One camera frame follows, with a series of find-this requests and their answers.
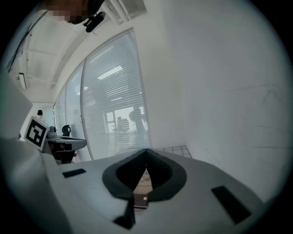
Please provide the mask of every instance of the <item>ceiling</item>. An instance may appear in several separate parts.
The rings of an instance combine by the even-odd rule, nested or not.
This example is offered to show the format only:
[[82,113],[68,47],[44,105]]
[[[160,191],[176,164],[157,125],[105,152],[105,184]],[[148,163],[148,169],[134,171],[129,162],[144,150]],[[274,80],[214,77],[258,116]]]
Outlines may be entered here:
[[[122,23],[111,2],[105,0],[105,3]],[[131,18],[145,11],[143,0],[123,0],[123,3]],[[42,13],[43,11],[36,13],[33,22]],[[106,14],[104,21],[96,29],[110,20]],[[21,55],[15,60],[10,72],[13,82],[31,102],[53,102],[53,89],[64,65],[90,34],[82,24],[69,24],[48,12],[27,36],[22,53],[19,53]],[[20,72],[25,74],[28,87],[26,90],[21,88],[18,80]]]

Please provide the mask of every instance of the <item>tiled floor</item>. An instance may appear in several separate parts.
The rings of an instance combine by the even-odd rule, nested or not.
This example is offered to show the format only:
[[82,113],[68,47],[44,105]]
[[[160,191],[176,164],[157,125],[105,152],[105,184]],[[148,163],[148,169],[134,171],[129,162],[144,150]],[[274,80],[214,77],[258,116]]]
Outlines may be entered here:
[[[117,154],[122,154],[122,153],[133,151],[133,150],[137,150],[137,149],[135,149],[135,148],[126,148],[126,149],[120,150]],[[177,155],[180,155],[180,156],[184,156],[186,158],[192,158],[192,156],[189,153],[189,150],[187,149],[187,147],[185,145],[184,146],[169,147],[169,148],[158,148],[157,150],[177,154]]]

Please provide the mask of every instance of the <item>black rectangular slot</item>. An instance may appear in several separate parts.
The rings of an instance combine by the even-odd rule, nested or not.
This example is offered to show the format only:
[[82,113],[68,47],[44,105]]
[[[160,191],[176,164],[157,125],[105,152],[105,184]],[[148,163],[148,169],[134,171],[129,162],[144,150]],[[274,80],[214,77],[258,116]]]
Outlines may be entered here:
[[213,188],[212,192],[236,224],[251,215],[250,211],[224,186]]
[[67,172],[63,172],[63,175],[65,178],[68,177],[72,177],[72,176],[76,176],[82,173],[85,173],[86,171],[83,169],[77,169],[77,170],[71,170],[71,171],[67,171]]

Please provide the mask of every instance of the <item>glass wall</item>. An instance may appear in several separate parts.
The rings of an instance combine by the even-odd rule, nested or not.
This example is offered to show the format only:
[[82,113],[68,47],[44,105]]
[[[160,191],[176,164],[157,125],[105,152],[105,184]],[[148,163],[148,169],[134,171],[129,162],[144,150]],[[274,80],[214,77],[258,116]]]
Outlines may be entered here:
[[149,147],[132,29],[98,47],[80,64],[60,91],[55,109],[59,135],[58,128],[69,124],[71,137],[87,140],[88,149],[78,152],[78,161],[113,156],[123,148]]

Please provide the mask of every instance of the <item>white wall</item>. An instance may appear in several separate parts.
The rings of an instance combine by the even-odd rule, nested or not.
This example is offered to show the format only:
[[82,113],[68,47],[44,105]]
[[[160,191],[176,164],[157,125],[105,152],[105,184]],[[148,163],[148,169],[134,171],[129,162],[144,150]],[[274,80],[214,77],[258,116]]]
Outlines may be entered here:
[[94,49],[115,35],[134,28],[146,96],[151,141],[155,148],[184,144],[179,79],[174,63],[157,24],[147,14],[116,26],[102,25],[73,53],[63,68],[54,90],[54,100],[70,74]]
[[53,112],[53,103],[32,103],[32,108],[28,113],[25,121],[23,122],[22,128],[20,130],[21,140],[23,140],[24,133],[26,132],[27,125],[32,116],[36,116],[38,110],[43,111],[43,120],[48,126],[55,126],[54,123],[54,112]]
[[149,14],[159,7],[174,49],[190,153],[267,201],[279,192],[292,152],[292,67],[278,36],[245,1],[146,6]]

